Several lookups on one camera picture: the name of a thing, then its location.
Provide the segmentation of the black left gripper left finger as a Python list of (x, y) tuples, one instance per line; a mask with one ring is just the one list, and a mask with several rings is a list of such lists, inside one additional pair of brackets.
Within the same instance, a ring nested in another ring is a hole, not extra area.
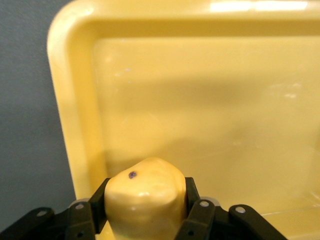
[(35, 208), (0, 233), (2, 240), (94, 240), (107, 222), (106, 178), (89, 199), (72, 203), (60, 213)]

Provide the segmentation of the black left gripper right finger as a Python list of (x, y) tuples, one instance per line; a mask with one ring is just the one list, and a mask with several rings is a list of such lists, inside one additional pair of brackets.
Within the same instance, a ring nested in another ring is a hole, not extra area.
[(214, 198), (201, 198), (192, 177), (185, 178), (187, 217), (176, 240), (285, 240), (255, 209), (236, 204), (224, 210)]

